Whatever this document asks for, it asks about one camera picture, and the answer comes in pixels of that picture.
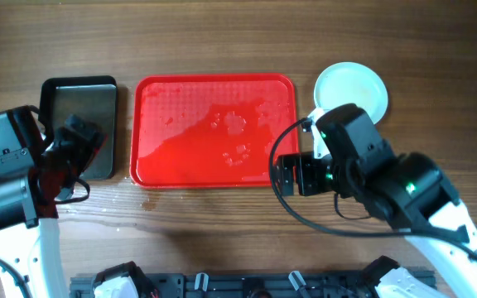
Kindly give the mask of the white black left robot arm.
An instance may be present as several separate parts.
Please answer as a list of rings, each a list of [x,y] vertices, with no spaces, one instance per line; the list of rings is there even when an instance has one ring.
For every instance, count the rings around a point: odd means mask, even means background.
[[[104,135],[75,115],[53,129],[33,114],[29,106],[0,113],[0,278],[8,297],[67,297],[57,208],[88,198],[74,188],[89,188],[80,175]]]

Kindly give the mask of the white plate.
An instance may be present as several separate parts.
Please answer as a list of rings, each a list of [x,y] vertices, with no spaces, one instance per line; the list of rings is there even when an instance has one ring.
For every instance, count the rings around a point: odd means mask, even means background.
[[[327,112],[347,103],[362,108],[377,124],[388,110],[385,83],[373,70],[355,62],[340,62],[323,70],[313,90],[316,108]]]

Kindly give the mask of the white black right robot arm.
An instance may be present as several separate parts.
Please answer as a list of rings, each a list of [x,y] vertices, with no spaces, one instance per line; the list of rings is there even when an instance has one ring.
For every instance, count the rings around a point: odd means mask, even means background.
[[[269,180],[282,207],[309,228],[348,238],[405,238],[439,272],[459,297],[477,297],[477,228],[459,192],[428,156],[397,155],[370,116],[353,103],[308,117],[297,125],[326,145],[327,155],[312,152],[268,158]],[[354,198],[388,232],[327,228],[299,215],[287,196],[332,192]]]

